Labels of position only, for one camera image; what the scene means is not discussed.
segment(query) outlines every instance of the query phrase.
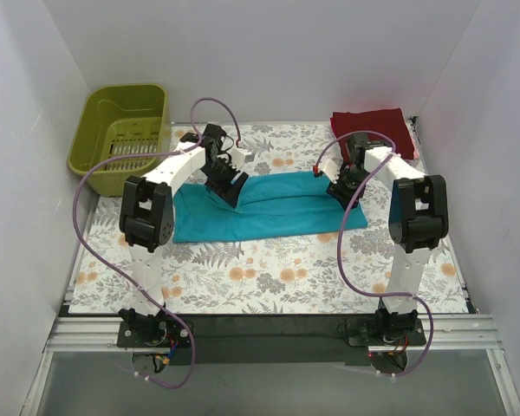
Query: floral tablecloth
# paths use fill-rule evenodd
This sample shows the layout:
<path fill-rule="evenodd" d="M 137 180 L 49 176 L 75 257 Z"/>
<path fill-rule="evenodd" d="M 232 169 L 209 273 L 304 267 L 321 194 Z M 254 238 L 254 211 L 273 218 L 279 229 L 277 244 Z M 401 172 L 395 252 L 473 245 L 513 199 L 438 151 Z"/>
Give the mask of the floral tablecloth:
<path fill-rule="evenodd" d="M 233 127 L 224 127 L 233 135 Z M 173 145 L 188 130 L 172 130 Z M 334 138 L 329 125 L 242 127 L 242 146 L 256 154 L 245 164 L 249 175 L 309 171 Z M 328 157 L 340 160 L 338 146 Z M 421 169 L 421 161 L 413 161 Z M 204 180 L 199 172 L 190 181 Z M 390 193 L 371 181 L 362 199 L 364 230 L 347 231 L 345 271 L 357 287 L 382 293 L 390 277 L 393 243 L 387 229 Z M 120 198 L 100 198 L 88 241 L 98 252 L 131 272 L 131 257 L 118 228 Z M 173 244 L 163 247 L 163 293 L 176 313 L 313 314 L 371 313 L 377 299 L 356 295 L 342 282 L 336 265 L 336 232 L 268 238 L 240 243 Z M 128 305 L 133 288 L 95 260 L 82 257 L 70 313 L 116 313 Z M 419 295 L 434 312 L 467 312 L 448 240 L 433 252 Z"/>

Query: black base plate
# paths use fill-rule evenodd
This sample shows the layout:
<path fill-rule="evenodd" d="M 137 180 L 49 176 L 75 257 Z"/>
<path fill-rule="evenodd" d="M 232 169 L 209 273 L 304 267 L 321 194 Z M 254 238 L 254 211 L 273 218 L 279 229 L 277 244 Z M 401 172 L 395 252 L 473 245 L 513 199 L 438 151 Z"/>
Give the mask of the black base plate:
<path fill-rule="evenodd" d="M 368 366 L 368 346 L 381 345 L 374 315 L 180 315 L 194 334 L 197 363 L 345 362 Z M 180 326 L 166 319 L 170 334 L 180 344 L 170 365 L 188 365 L 189 339 L 180 337 Z M 125 336 L 120 325 L 120 348 L 149 348 L 137 334 Z M 408 345 L 423 346 L 421 322 L 407 334 Z"/>

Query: black bracket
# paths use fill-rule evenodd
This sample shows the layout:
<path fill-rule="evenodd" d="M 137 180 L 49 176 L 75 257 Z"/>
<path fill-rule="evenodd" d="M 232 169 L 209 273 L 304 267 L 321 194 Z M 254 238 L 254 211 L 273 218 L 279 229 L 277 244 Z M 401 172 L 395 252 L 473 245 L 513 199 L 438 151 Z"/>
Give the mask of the black bracket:
<path fill-rule="evenodd" d="M 370 141 L 366 133 L 351 134 L 347 138 L 347 150 L 351 161 L 341 165 L 337 183 L 330 183 L 328 189 L 326 189 L 326 193 L 335 198 L 341 204 L 343 210 L 347 209 L 354 193 L 368 175 L 368 172 L 364 169 L 366 150 L 381 146 L 388 146 L 388 144 L 382 140 Z M 363 195 L 364 190 L 355 200 L 353 208 L 358 205 Z"/>
<path fill-rule="evenodd" d="M 375 327 L 381 337 L 389 341 L 397 341 L 407 334 L 417 331 L 418 311 L 415 309 L 409 314 L 390 314 L 383 300 L 375 311 Z"/>
<path fill-rule="evenodd" d="M 231 156 L 222 150 L 223 137 L 227 136 L 222 127 L 207 124 L 203 135 L 201 146 L 206 152 L 206 162 L 200 170 L 207 177 L 205 186 L 235 208 L 241 189 L 249 175 L 231 166 Z M 197 143 L 198 136 L 195 133 L 187 133 L 181 138 L 181 141 Z M 228 156 L 227 159 L 218 157 L 224 153 Z"/>
<path fill-rule="evenodd" d="M 167 333 L 179 343 L 170 366 L 188 365 L 191 349 L 188 336 L 169 316 L 141 316 L 142 325 L 122 316 L 117 347 L 169 348 L 156 345 Z M 179 315 L 189 325 L 200 346 L 198 364 L 344 362 L 346 365 L 369 366 L 368 347 L 393 342 L 389 332 L 382 333 L 374 314 L 354 315 Z M 154 335 L 148 329 L 154 327 Z M 408 345 L 423 346 L 426 337 L 419 319 L 408 337 Z"/>
<path fill-rule="evenodd" d="M 427 205 L 416 208 L 416 201 Z M 389 232 L 407 253 L 421 248 L 434 249 L 449 231 L 445 180 L 440 175 L 393 182 Z"/>
<path fill-rule="evenodd" d="M 141 205 L 147 201 L 152 201 L 150 209 Z M 167 243 L 173 232 L 172 188 L 130 176 L 123 189 L 120 230 L 129 245 L 141 245 L 151 253 Z"/>
<path fill-rule="evenodd" d="M 161 348 L 169 346 L 170 339 L 177 341 L 178 348 L 191 346 L 183 326 L 161 311 L 152 316 L 138 314 L 135 309 L 120 309 L 118 315 L 123 320 L 116 343 L 119 348 Z M 192 331 L 193 323 L 186 324 Z"/>

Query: wire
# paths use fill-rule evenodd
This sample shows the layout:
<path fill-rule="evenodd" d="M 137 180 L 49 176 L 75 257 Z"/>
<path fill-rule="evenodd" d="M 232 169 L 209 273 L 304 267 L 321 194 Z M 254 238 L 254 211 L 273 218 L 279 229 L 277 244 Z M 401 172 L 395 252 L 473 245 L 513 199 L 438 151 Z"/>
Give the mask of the wire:
<path fill-rule="evenodd" d="M 337 331 L 337 334 L 338 335 L 341 335 L 341 332 L 339 331 L 339 328 L 341 327 L 341 325 L 344 325 L 345 326 L 345 336 L 344 336 L 344 341 L 345 343 L 349 346 L 349 347 L 352 347 L 354 348 L 353 345 L 350 345 L 350 340 L 349 340 L 349 336 L 348 336 L 348 322 L 347 320 L 345 320 L 345 322 L 341 322 L 339 325 L 337 325 L 337 328 L 335 329 Z"/>
<path fill-rule="evenodd" d="M 393 354 L 395 354 L 397 349 L 399 349 L 399 347 L 400 347 L 400 340 L 397 342 L 397 345 L 395 345 L 394 349 L 392 349 L 391 351 L 383 351 L 383 353 L 388 354 L 388 355 L 393 355 Z"/>
<path fill-rule="evenodd" d="M 148 347 L 157 347 L 159 344 L 161 344 L 162 342 L 164 342 L 166 340 L 166 337 L 167 337 L 167 329 L 164 329 L 164 337 L 161 339 L 161 341 L 158 341 L 155 344 L 145 342 L 145 344 Z"/>
<path fill-rule="evenodd" d="M 231 155 L 228 154 L 227 151 L 225 151 L 225 150 L 221 150 L 221 149 L 220 149 L 220 151 L 219 151 L 219 153 L 218 153 L 218 156 L 219 156 L 219 155 L 225 155 L 225 156 L 227 156 L 227 163 L 229 163 L 229 164 L 231 164 L 231 162 L 233 161 L 233 158 L 231 157 Z"/>
<path fill-rule="evenodd" d="M 227 135 L 225 137 L 227 139 L 231 140 L 231 146 L 229 146 L 228 148 L 224 149 L 227 152 L 228 150 L 231 150 L 235 146 L 235 139 L 233 139 L 230 135 Z"/>
<path fill-rule="evenodd" d="M 151 297 L 148 294 L 148 292 L 146 292 L 146 290 L 144 290 L 140 287 L 140 285 L 137 283 L 137 281 L 135 281 L 125 271 L 123 271 L 122 269 L 117 267 L 115 264 L 110 263 L 108 260 L 106 260 L 104 257 L 102 257 L 87 243 L 87 241 L 85 241 L 85 238 L 83 237 L 83 235 L 81 233 L 79 225 L 77 224 L 77 205 L 79 202 L 79 198 L 81 197 L 81 191 L 83 189 L 83 186 L 87 183 L 90 175 L 92 175 L 94 172 L 96 172 L 101 167 L 107 165 L 108 163 L 112 163 L 112 162 L 115 162 L 117 160 L 122 160 L 122 159 L 158 158 L 158 157 L 177 156 L 177 155 L 180 155 L 180 154 L 183 154 L 186 152 L 190 152 L 191 150 L 194 150 L 197 147 L 199 147 L 200 144 L 202 143 L 202 140 L 204 137 L 203 137 L 202 133 L 198 130 L 197 125 L 195 123 L 194 111 L 195 111 L 195 108 L 197 107 L 197 105 L 202 101 L 213 101 L 213 102 L 216 102 L 217 104 L 219 104 L 220 106 L 222 106 L 223 108 L 225 108 L 227 110 L 227 112 L 229 113 L 229 115 L 231 116 L 233 123 L 235 123 L 235 128 L 237 129 L 238 140 L 241 140 L 241 131 L 239 130 L 239 126 L 238 126 L 235 114 L 231 111 L 231 109 L 229 107 L 227 107 L 227 105 L 225 105 L 222 101 L 220 101 L 216 98 L 212 98 L 212 97 L 200 98 L 200 99 L 196 100 L 194 102 L 194 104 L 192 104 L 192 107 L 191 107 L 191 125 L 198 136 L 198 142 L 195 145 L 186 148 L 183 152 L 124 154 L 121 156 L 114 156 L 113 158 L 103 160 L 102 162 L 100 162 L 97 165 L 90 168 L 88 170 L 88 172 L 85 173 L 85 175 L 81 178 L 79 185 L 75 189 L 73 208 L 72 208 L 72 212 L 71 212 L 75 234 L 76 234 L 77 238 L 79 238 L 79 241 L 81 242 L 82 246 L 85 247 L 88 250 L 88 252 L 91 253 L 94 257 L 96 257 L 101 263 L 104 263 L 107 267 L 109 267 L 110 269 L 117 272 L 118 274 L 123 276 L 125 279 L 127 279 L 152 305 L 154 305 L 156 308 L 159 308 L 160 310 L 162 310 L 166 315 L 170 316 L 174 321 L 176 321 L 179 325 L 181 325 L 183 327 L 183 329 L 185 329 L 189 333 L 189 341 L 191 342 L 191 364 L 189 367 L 189 371 L 187 372 L 187 374 L 185 375 L 185 377 L 183 378 L 182 381 L 180 381 L 177 384 L 168 384 L 162 380 L 155 379 L 146 374 L 139 374 L 140 376 L 147 378 L 147 380 L 150 380 L 155 384 L 158 384 L 162 387 L 169 388 L 169 389 L 180 388 L 191 378 L 192 372 L 194 370 L 195 360 L 196 360 L 196 346 L 195 346 L 194 336 L 192 335 L 192 331 L 189 329 L 187 324 L 181 318 L 179 318 L 172 311 L 170 311 L 169 309 L 164 307 L 164 305 L 161 305 L 158 302 L 156 302 L 156 300 L 153 297 Z"/>
<path fill-rule="evenodd" d="M 172 349 L 170 350 L 170 354 L 167 355 L 167 358 L 170 360 L 172 357 L 173 357 L 173 354 L 175 353 L 175 350 L 177 349 L 177 346 L 178 346 L 178 342 L 175 343 L 175 345 L 172 347 Z"/>
<path fill-rule="evenodd" d="M 405 335 L 405 346 L 400 350 L 399 354 L 402 354 L 406 351 L 406 347 L 408 347 L 408 336 Z"/>
<path fill-rule="evenodd" d="M 322 150 L 322 153 L 320 154 L 320 156 L 318 157 L 318 160 L 316 161 L 315 163 L 315 166 L 317 167 L 319 164 L 320 164 L 320 160 L 322 160 L 322 156 L 325 154 L 325 152 L 332 146 L 334 145 L 335 143 L 339 142 L 340 140 L 343 140 L 343 139 L 346 139 L 348 136 L 350 136 L 351 134 L 356 134 L 356 133 L 370 133 L 370 134 L 375 134 L 377 136 L 380 136 L 382 139 L 385 139 L 387 142 L 389 142 L 389 144 L 391 144 L 391 152 L 381 161 L 381 163 L 379 165 L 377 165 L 375 167 L 375 169 L 373 169 L 365 178 L 364 180 L 361 182 L 361 184 L 358 186 L 358 188 L 356 189 L 356 191 L 354 192 L 353 194 L 353 197 L 350 199 L 350 201 L 348 202 L 348 205 L 347 205 L 347 209 L 345 210 L 345 213 L 343 214 L 343 220 L 341 221 L 341 228 L 339 229 L 339 234 L 337 236 L 337 268 L 339 269 L 339 273 L 341 274 L 341 278 L 343 279 L 343 282 L 355 293 L 359 294 L 359 295 L 362 295 L 362 296 L 367 296 L 367 297 L 377 297 L 377 298 L 381 298 L 381 297 L 392 297 L 392 296 L 404 296 L 404 297 L 411 297 L 412 299 L 414 299 L 416 302 L 420 303 L 424 309 L 426 310 L 426 313 L 427 313 L 427 317 L 428 317 L 428 320 L 430 322 L 430 334 L 427 338 L 427 343 L 426 343 L 426 347 L 424 348 L 424 351 L 422 352 L 421 356 L 416 360 L 416 362 L 414 362 L 414 364 L 408 368 L 407 370 L 405 370 L 404 372 L 400 373 L 400 374 L 396 374 L 396 376 L 404 376 L 404 375 L 408 375 L 410 374 L 412 371 L 414 371 L 421 363 L 422 361 L 425 359 L 425 357 L 427 356 L 427 353 L 430 349 L 430 346 L 432 345 L 432 341 L 433 341 L 433 330 L 434 330 L 434 326 L 433 326 L 433 316 L 432 316 L 432 311 L 430 310 L 429 306 L 427 306 L 427 303 L 424 302 L 421 298 L 419 298 L 418 296 L 410 293 L 410 292 L 389 292 L 389 293 L 382 293 L 382 294 L 375 294 L 375 293 L 370 293 L 370 292 L 366 292 L 364 290 L 361 290 L 361 289 L 358 289 L 356 288 L 347 278 L 347 275 L 345 274 L 345 270 L 343 268 L 343 259 L 342 259 L 342 253 L 341 253 L 341 247 L 342 247 L 342 242 L 343 242 L 343 233 L 345 232 L 345 229 L 347 228 L 347 221 L 348 221 L 348 216 L 350 215 L 350 212 L 352 211 L 353 209 L 353 205 L 354 205 L 354 202 L 356 201 L 356 199 L 359 197 L 359 195 L 361 194 L 361 192 L 363 191 L 363 189 L 366 187 L 366 184 L 367 182 L 373 178 L 375 176 L 375 174 L 377 172 L 379 172 L 381 170 L 381 168 L 393 157 L 394 153 L 395 153 L 395 150 L 397 150 L 397 145 L 395 144 L 394 141 L 392 141 L 389 137 L 387 137 L 385 134 L 383 133 L 378 133 L 378 132 L 374 132 L 374 131 L 371 131 L 371 130 L 357 130 L 357 131 L 354 131 L 354 132 L 351 132 L 351 133 L 347 133 L 347 134 L 343 134 L 342 136 L 338 137 L 337 139 L 331 141 L 327 146 L 324 147 L 324 149 Z"/>
<path fill-rule="evenodd" d="M 151 355 L 153 358 L 154 372 L 157 374 L 162 370 L 158 370 L 158 366 L 156 366 L 156 356 L 154 354 Z"/>

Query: glass panel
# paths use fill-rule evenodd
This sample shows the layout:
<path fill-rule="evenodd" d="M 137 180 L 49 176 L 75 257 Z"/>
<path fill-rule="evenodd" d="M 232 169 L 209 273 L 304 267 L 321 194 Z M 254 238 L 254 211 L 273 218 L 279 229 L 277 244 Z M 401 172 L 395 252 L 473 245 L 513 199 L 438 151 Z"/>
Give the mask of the glass panel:
<path fill-rule="evenodd" d="M 131 368 L 131 355 L 55 353 L 39 415 L 505 414 L 485 351 L 431 352 L 394 383 L 337 363 L 201 365 L 170 392 L 119 366 Z M 186 370 L 168 367 L 159 377 L 181 380 Z"/>

